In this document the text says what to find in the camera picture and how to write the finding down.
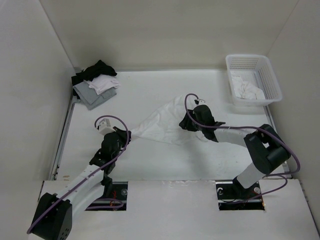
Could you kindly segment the white tank top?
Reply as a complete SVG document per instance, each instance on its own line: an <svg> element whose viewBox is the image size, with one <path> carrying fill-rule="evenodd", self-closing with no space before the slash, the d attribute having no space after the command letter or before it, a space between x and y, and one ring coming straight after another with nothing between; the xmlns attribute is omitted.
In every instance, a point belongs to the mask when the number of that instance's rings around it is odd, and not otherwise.
<svg viewBox="0 0 320 240"><path fill-rule="evenodd" d="M203 133L187 131L179 126L185 115L185 97L177 96L133 128L131 135L172 145L183 145L191 140L208 142Z"/></svg>

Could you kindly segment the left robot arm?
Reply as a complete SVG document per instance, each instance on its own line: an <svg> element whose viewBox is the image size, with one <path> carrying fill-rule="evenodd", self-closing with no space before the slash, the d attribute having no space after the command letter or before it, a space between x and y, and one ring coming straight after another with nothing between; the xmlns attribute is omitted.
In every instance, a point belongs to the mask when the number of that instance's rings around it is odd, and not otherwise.
<svg viewBox="0 0 320 240"><path fill-rule="evenodd" d="M43 240L65 240L76 217L95 200L112 195L109 174L131 141L131 131L114 127L107 133L100 149L74 180L56 193L43 194L37 204L28 234Z"/></svg>

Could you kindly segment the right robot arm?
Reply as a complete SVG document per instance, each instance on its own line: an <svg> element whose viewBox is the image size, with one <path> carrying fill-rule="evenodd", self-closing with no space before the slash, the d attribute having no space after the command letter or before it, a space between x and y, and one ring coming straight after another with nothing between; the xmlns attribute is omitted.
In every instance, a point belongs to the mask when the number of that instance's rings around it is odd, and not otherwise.
<svg viewBox="0 0 320 240"><path fill-rule="evenodd" d="M291 157L290 152L276 139L277 133L269 124L259 129L233 129L225 122L215 121L207 105L188 109L179 123L183 130L202 132L207 140L216 143L230 143L247 148L251 164L233 179L232 192L238 198L245 197L256 182L271 174Z"/></svg>

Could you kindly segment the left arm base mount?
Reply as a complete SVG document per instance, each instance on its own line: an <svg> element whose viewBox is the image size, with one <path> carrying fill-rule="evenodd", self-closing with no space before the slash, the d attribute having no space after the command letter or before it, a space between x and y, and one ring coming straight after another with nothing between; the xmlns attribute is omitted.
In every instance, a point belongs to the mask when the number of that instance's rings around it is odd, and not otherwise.
<svg viewBox="0 0 320 240"><path fill-rule="evenodd" d="M96 199L87 211L126 211L128 198L128 182L113 182L104 191L103 195Z"/></svg>

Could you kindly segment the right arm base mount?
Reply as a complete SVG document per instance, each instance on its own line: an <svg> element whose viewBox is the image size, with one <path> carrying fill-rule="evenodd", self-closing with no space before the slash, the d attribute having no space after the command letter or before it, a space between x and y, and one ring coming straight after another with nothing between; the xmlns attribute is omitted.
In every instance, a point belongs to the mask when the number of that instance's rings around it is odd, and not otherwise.
<svg viewBox="0 0 320 240"><path fill-rule="evenodd" d="M263 198L251 199L261 194L260 184L256 182L249 188L236 186L231 181L216 182L218 208L220 211L264 211Z"/></svg>

